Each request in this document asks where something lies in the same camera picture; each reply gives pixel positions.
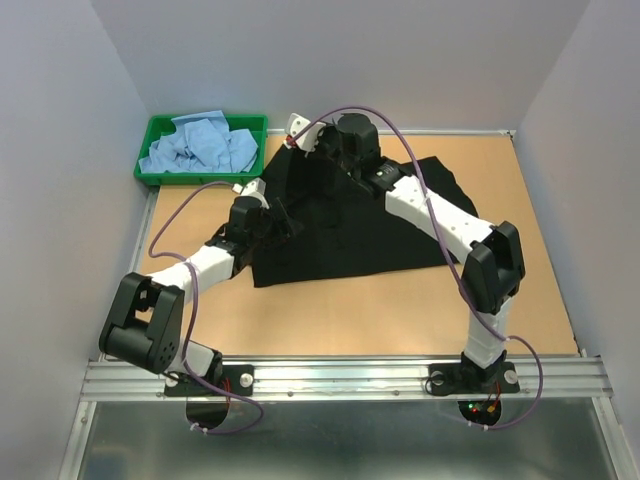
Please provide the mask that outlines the black long sleeve shirt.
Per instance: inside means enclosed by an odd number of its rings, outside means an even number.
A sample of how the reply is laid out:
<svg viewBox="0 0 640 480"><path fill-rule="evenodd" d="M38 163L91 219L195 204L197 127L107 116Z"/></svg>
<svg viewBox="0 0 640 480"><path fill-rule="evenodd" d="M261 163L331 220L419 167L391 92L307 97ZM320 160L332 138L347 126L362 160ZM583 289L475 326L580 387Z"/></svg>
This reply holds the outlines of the black long sleeve shirt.
<svg viewBox="0 0 640 480"><path fill-rule="evenodd" d="M329 162L281 147L261 175L301 231L253 255L257 288L432 268L446 261L436 240L387 213Z"/></svg>

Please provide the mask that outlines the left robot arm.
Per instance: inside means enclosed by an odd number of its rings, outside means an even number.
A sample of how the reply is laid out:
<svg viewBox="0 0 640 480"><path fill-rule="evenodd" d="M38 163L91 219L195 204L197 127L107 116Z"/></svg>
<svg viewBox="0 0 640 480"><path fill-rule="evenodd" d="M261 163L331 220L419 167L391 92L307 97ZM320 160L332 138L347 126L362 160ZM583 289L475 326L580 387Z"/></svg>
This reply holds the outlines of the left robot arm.
<svg viewBox="0 0 640 480"><path fill-rule="evenodd" d="M188 376L199 393L228 395L218 353L181 335L184 306L191 303L196 313L206 289L239 274L255 251L278 247L302 230L281 201L265 205L254 196L237 197L228 221L196 253L166 252L177 260L171 267L122 278L99 337L100 351L150 373Z"/></svg>

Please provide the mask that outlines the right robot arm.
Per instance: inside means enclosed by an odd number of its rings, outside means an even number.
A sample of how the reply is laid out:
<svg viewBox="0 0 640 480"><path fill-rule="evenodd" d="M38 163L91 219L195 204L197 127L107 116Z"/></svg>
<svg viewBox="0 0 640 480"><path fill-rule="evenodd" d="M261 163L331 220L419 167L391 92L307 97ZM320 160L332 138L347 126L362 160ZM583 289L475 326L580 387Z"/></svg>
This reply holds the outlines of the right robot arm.
<svg viewBox="0 0 640 480"><path fill-rule="evenodd" d="M506 323L525 275L520 235L504 221L479 219L424 182L418 166L408 168L382 155L377 128L363 114L348 113L320 130L316 145L387 213L436 240L469 307L467 342L459 362L437 366L434 395L481 393L501 378L506 360Z"/></svg>

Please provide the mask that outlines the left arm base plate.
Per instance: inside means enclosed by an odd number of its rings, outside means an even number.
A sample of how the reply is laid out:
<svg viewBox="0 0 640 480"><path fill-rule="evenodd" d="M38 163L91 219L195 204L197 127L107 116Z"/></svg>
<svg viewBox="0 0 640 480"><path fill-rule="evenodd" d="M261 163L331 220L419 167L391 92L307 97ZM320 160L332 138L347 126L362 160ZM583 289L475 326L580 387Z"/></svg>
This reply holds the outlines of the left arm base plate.
<svg viewBox="0 0 640 480"><path fill-rule="evenodd" d="M250 397L253 394L255 367L251 364L213 366L203 378L220 390ZM196 381L188 373L178 372L170 372L165 378L163 394L169 398L218 396L218 393Z"/></svg>

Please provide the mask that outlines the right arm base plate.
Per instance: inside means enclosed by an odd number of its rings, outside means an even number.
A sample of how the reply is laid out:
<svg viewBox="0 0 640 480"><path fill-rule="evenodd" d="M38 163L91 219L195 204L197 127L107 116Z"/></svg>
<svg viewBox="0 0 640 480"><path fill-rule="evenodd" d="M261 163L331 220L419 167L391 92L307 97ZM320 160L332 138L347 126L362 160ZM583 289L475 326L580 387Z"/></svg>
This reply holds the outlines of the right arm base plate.
<svg viewBox="0 0 640 480"><path fill-rule="evenodd" d="M425 380L425 390L434 396L483 395L495 392L515 394L520 391L518 380L509 382L505 373L515 371L512 362L502 362L498 366L480 369L475 364L436 363L429 367Z"/></svg>

